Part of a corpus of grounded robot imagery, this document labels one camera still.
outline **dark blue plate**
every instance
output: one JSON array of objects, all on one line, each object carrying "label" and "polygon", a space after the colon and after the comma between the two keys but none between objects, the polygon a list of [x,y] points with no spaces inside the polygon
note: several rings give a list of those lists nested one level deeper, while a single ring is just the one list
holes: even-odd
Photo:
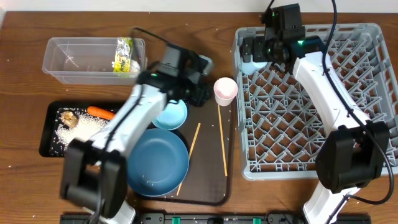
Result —
[{"label": "dark blue plate", "polygon": [[182,140],[164,129],[148,129],[138,140],[127,161],[127,181],[135,193],[161,196],[184,180],[189,167]]}]

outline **pink cup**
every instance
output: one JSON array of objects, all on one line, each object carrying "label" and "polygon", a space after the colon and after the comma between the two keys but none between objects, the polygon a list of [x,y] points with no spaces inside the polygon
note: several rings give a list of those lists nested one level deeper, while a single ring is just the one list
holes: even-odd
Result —
[{"label": "pink cup", "polygon": [[220,78],[214,84],[216,102],[220,106],[228,106],[238,93],[238,85],[232,78]]}]

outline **gray dish rack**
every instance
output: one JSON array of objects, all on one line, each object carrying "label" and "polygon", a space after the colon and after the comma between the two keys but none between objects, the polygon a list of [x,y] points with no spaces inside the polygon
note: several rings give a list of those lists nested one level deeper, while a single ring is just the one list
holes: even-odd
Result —
[{"label": "gray dish rack", "polygon": [[[326,42],[331,25],[305,28],[307,36]],[[264,27],[240,28],[232,46],[242,175],[247,180],[317,178],[315,158],[326,136],[304,88],[270,63],[253,75],[241,71],[239,46],[243,38],[257,35],[264,35]],[[373,121],[385,121],[390,128],[387,158],[397,173],[398,85],[381,28],[337,24],[328,53],[354,101]]]}]

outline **wooden table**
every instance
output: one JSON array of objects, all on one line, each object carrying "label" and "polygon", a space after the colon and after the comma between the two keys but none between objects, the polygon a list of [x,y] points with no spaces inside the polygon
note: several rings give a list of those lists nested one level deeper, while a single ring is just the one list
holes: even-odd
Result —
[{"label": "wooden table", "polygon": [[[46,109],[61,99],[124,100],[130,86],[62,85],[42,72],[51,37],[119,37],[140,26],[211,57],[213,79],[231,77],[231,46],[237,28],[261,26],[259,13],[149,12],[8,12],[0,36],[0,223],[58,223],[65,211],[80,211],[58,199],[63,159],[38,153]],[[330,24],[332,14],[304,14],[304,24]],[[375,22],[382,28],[394,70],[398,73],[398,14],[339,14],[339,23]],[[149,60],[162,56],[163,44],[146,37]],[[310,198],[318,180],[248,182],[240,172],[235,141],[230,200],[222,207],[132,201],[169,213],[267,213],[298,211]],[[380,199],[388,178],[373,181],[358,195]],[[398,196],[380,206],[351,200],[346,213],[369,213],[373,223],[398,222]]]}]

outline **light blue bowl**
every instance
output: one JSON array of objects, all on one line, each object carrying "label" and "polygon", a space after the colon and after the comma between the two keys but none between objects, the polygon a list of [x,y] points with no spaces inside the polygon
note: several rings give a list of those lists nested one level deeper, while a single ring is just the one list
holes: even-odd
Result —
[{"label": "light blue bowl", "polygon": [[127,182],[135,193],[156,197],[170,193],[189,167],[187,147],[174,133],[148,129],[127,159]]},{"label": "light blue bowl", "polygon": [[153,124],[157,128],[175,130],[181,127],[187,119],[188,109],[184,101],[179,100],[178,103],[173,103],[168,103],[162,114],[153,120]]}]

